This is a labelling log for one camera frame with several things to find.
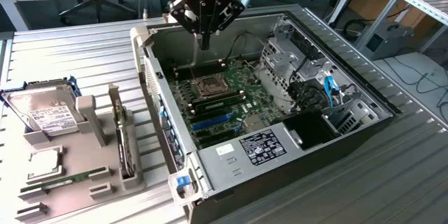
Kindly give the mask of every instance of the motherboard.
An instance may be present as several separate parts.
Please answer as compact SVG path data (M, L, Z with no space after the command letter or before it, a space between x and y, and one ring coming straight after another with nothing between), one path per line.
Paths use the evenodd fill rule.
M199 149L263 129L283 116L254 70L251 62L232 60L219 73L168 79Z

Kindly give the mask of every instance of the blue pci slot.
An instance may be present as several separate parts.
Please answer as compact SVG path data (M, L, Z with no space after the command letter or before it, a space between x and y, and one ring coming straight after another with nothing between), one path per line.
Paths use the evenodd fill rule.
M195 123L192 125L194 131L202 130L203 128L211 127L212 125L219 124L219 123L227 123L232 118L232 114L234 114L234 112L228 113L226 115L220 115L215 118L207 119L207 120L204 120L199 123Z

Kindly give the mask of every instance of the warning label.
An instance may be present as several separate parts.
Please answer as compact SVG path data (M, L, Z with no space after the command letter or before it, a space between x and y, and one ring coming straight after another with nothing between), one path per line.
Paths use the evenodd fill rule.
M46 133L76 127L67 105L31 111L30 116Z
M264 162L287 154L272 130L260 132L240 140L247 156L252 164L260 165Z

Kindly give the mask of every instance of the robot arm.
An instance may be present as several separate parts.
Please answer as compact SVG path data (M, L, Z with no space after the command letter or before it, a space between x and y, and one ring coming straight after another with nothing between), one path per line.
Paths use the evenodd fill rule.
M170 7L174 18L199 39L202 50L208 49L211 34L224 30L244 11L240 0L175 0Z

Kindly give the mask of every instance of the circuit board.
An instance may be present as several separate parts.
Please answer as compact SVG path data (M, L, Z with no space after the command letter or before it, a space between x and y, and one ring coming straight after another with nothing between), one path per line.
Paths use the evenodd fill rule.
M275 118L283 115L282 110L272 102L272 97L263 88L260 81L258 81L259 78L254 74L251 67L252 66L242 61L239 62L238 60L234 60L228 63L224 72L202 77L202 80L204 81L212 80L216 82L216 86L212 86L212 91L244 91L243 101L219 109L219 111L224 112L227 115L224 122L206 126L202 129L196 129L195 118L198 118L198 115L194 115L190 109L191 102L198 99L200 100L200 97L203 96L202 92L198 91L198 86L200 86L198 83L202 80L199 80L199 78L183 81L168 79L179 110L183 114L192 139L196 142L199 149L207 148L247 134L250 130L244 127L244 119L251 115L259 115L262 123L266 126L271 124Z

